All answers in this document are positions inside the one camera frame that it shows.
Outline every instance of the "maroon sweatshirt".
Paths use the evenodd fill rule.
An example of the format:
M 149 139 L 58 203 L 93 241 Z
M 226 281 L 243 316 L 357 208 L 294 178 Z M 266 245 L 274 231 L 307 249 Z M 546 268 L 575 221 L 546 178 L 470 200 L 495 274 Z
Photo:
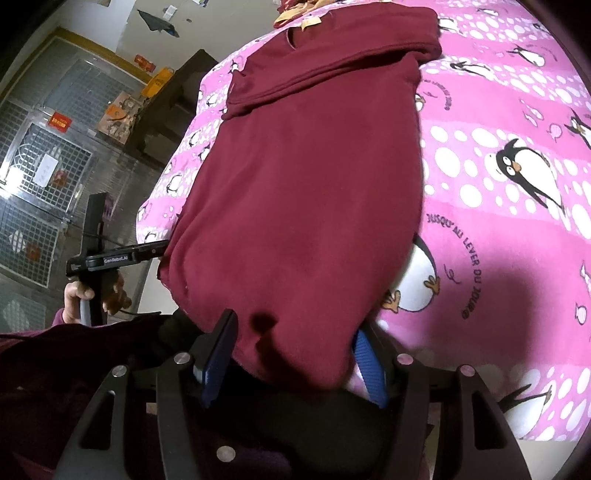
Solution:
M 160 278 L 205 331 L 237 312 L 234 357 L 253 375 L 343 381 L 419 226 L 414 94 L 438 33 L 428 8 L 351 6 L 277 35 L 234 72 Z

